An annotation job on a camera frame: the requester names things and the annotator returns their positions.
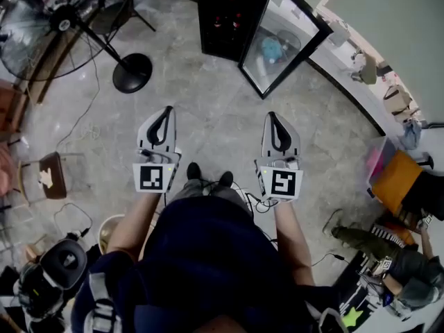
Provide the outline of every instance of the navy blue shirt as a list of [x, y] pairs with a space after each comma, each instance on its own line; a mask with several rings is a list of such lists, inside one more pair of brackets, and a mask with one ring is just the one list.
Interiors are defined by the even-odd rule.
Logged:
[[[326, 305], [337, 309], [330, 288], [296, 286], [249, 214], [214, 196], [168, 205], [142, 261], [109, 253], [90, 272], [106, 274], [124, 332], [193, 332], [221, 314], [247, 332], [309, 332], [307, 296], [320, 298], [320, 311]], [[71, 317], [74, 333], [83, 331], [93, 308], [86, 283]]]

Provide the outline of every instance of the fan base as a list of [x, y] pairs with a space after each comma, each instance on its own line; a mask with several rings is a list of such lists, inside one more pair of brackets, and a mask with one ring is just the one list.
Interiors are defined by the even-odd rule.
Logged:
[[126, 69], [118, 64], [112, 74], [112, 82], [117, 90], [131, 94], [143, 88], [153, 73], [150, 59], [140, 53], [133, 53], [123, 58]]

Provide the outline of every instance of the floor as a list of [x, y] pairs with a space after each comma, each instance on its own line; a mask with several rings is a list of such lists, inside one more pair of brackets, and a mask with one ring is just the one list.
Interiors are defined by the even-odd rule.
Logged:
[[[96, 59], [100, 92], [91, 109], [72, 135], [57, 143], [71, 130], [98, 92], [94, 63], [56, 79], [42, 105], [28, 109], [22, 142], [12, 146], [16, 159], [38, 160], [57, 149], [82, 153], [67, 161], [66, 200], [39, 201], [30, 208], [9, 211], [0, 236], [0, 269], [15, 261], [23, 264], [22, 247], [47, 233], [45, 245], [61, 238], [62, 232], [83, 229], [88, 220], [73, 202], [93, 219], [86, 245], [96, 242], [100, 224], [113, 214], [128, 211], [137, 197], [132, 163], [137, 159], [136, 132], [146, 118], [167, 105], [177, 116], [177, 146], [182, 150], [180, 168], [170, 199], [185, 183], [191, 161], [200, 164], [209, 180], [231, 170], [235, 181], [254, 194], [259, 193], [253, 160], [260, 156], [264, 117], [275, 111], [299, 132], [304, 179], [300, 198], [293, 204], [307, 238], [313, 262], [327, 252], [347, 258], [354, 251], [342, 248], [322, 234], [322, 227], [338, 207], [347, 221], [367, 228], [380, 214], [380, 205], [361, 188], [360, 157], [366, 142], [378, 137], [368, 120], [308, 64], [302, 63], [265, 101], [241, 75], [237, 64], [201, 53], [197, 5], [188, 0], [145, 0], [140, 13], [157, 29], [154, 33], [138, 19], [132, 19], [112, 41], [126, 55], [145, 53], [153, 61], [148, 84], [134, 94], [121, 94], [112, 85], [115, 61], [101, 53]], [[37, 169], [25, 172], [30, 198], [41, 197], [35, 184]], [[10, 201], [23, 203], [18, 194]], [[275, 236], [273, 212], [256, 214], [255, 222]], [[314, 267], [318, 284], [332, 284], [345, 264], [326, 258]]]

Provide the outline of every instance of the glass fridge door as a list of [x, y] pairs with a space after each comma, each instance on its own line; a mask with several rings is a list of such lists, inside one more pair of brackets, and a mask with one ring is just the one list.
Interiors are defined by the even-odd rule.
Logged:
[[239, 68], [265, 99], [331, 32], [304, 0], [268, 0]]

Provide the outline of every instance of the green pants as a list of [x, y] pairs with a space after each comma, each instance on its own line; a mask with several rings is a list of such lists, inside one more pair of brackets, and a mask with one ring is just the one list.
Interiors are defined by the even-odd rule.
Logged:
[[346, 242], [350, 247], [362, 250], [368, 257], [373, 254], [377, 260], [382, 260], [385, 257], [395, 259], [401, 251], [401, 248], [392, 241], [379, 238], [365, 230], [336, 227], [332, 234], [337, 239]]

